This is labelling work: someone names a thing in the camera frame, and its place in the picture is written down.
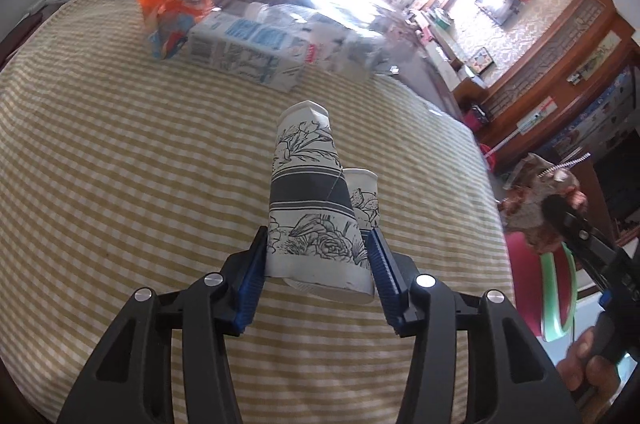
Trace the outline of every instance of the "striped bedspread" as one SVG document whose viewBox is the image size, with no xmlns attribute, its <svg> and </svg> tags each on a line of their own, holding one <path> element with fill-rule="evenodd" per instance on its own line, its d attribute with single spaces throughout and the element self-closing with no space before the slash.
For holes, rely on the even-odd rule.
<svg viewBox="0 0 640 424">
<path fill-rule="evenodd" d="M 0 356 L 55 420 L 131 293 L 178 290 L 248 247 L 268 220 L 276 120 L 310 99 L 345 167 L 379 177 L 382 229 L 450 287 L 511 296 L 506 249 L 470 131 L 391 78 L 307 69 L 290 94 L 182 56 L 155 61 L 133 0 L 76 0 L 0 74 Z M 174 340 L 177 423 L 186 422 Z M 269 280 L 227 339 L 248 424 L 392 423 L 413 340 L 379 303 L 347 306 Z M 467 352 L 458 348 L 455 419 Z"/>
</svg>

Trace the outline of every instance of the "black stripe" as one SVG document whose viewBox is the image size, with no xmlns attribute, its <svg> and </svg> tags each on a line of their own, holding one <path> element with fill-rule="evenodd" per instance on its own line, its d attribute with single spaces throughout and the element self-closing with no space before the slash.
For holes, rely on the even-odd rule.
<svg viewBox="0 0 640 424">
<path fill-rule="evenodd" d="M 353 211 L 347 182 L 342 174 L 293 173 L 278 176 L 271 181 L 269 202 L 330 202 Z"/>
</svg>

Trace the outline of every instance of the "television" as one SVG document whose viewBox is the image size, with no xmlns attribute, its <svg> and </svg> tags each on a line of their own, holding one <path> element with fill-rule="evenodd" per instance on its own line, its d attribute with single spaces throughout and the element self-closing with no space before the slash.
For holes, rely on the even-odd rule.
<svg viewBox="0 0 640 424">
<path fill-rule="evenodd" d="M 497 25 L 504 23 L 520 9 L 521 0 L 476 0 L 476 5 Z"/>
</svg>

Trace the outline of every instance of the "hand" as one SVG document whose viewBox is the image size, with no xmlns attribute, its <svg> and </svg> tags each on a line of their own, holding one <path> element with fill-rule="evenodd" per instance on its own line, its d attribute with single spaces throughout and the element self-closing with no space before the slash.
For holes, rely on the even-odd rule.
<svg viewBox="0 0 640 424">
<path fill-rule="evenodd" d="M 556 368 L 562 380 L 570 391 L 577 390 L 586 375 L 589 383 L 598 389 L 597 394 L 582 409 L 582 422 L 592 424 L 606 408 L 611 397 L 620 385 L 618 369 L 601 356 L 593 357 L 584 368 L 581 359 L 589 355 L 593 346 L 593 327 L 588 328 L 572 344 L 566 353 L 566 358 L 558 363 Z"/>
</svg>

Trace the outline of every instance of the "paper cup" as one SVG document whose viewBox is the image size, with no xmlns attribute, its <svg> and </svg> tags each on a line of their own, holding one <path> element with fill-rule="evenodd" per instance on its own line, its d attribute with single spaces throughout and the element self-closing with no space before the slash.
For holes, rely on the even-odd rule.
<svg viewBox="0 0 640 424">
<path fill-rule="evenodd" d="M 369 231 L 380 225 L 378 209 L 378 176 L 368 169 L 345 168 L 344 179 L 349 189 L 353 213 L 363 240 L 367 241 Z"/>
<path fill-rule="evenodd" d="M 278 120 L 266 275 L 331 300 L 371 301 L 373 280 L 328 112 L 306 100 Z"/>
</svg>

